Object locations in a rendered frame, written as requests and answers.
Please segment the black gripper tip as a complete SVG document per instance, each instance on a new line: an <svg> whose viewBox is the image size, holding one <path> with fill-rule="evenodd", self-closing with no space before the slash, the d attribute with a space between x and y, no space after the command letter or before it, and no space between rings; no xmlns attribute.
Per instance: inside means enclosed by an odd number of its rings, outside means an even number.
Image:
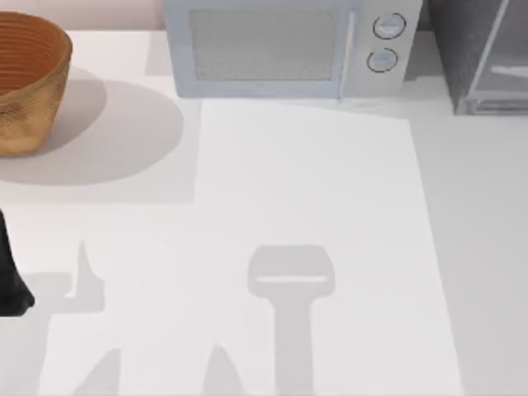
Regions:
<svg viewBox="0 0 528 396"><path fill-rule="evenodd" d="M14 262L7 225L0 210L0 317L21 317L35 305L35 297Z"/></svg>

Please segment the pale microwave oven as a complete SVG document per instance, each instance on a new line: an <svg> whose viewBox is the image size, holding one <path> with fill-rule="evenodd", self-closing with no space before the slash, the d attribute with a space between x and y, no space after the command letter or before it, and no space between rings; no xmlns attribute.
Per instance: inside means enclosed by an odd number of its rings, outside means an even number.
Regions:
<svg viewBox="0 0 528 396"><path fill-rule="evenodd" d="M355 3L355 30L351 48L345 97L390 97L397 94L405 78L422 0L352 0ZM381 40L373 32L375 20L398 13L406 20L403 33L392 40ZM368 55L390 48L398 54L398 64L387 73L373 73L366 66Z"/></svg>

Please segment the round microwave knob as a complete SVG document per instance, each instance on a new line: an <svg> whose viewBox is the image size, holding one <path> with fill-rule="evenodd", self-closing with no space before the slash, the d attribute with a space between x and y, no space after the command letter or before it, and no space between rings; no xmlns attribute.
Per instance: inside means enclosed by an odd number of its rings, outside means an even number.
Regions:
<svg viewBox="0 0 528 396"><path fill-rule="evenodd" d="M373 32L381 40L395 39L403 33L405 28L406 20L398 13L379 16L373 24Z"/></svg>
<svg viewBox="0 0 528 396"><path fill-rule="evenodd" d="M398 54L390 48L372 51L366 59L366 66L373 73L387 73L397 64Z"/></svg>

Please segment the brown woven basket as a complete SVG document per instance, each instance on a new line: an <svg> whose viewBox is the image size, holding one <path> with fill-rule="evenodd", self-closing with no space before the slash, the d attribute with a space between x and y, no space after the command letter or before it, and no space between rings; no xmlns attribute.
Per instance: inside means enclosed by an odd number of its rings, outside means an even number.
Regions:
<svg viewBox="0 0 528 396"><path fill-rule="evenodd" d="M73 42L52 21L0 11L0 157L48 140L68 81Z"/></svg>

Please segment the microwave oven door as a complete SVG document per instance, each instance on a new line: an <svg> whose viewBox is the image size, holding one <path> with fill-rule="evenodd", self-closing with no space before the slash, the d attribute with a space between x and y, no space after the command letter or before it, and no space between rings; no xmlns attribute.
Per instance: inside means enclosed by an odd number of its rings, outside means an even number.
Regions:
<svg viewBox="0 0 528 396"><path fill-rule="evenodd" d="M352 0L163 0L181 97L337 98Z"/></svg>

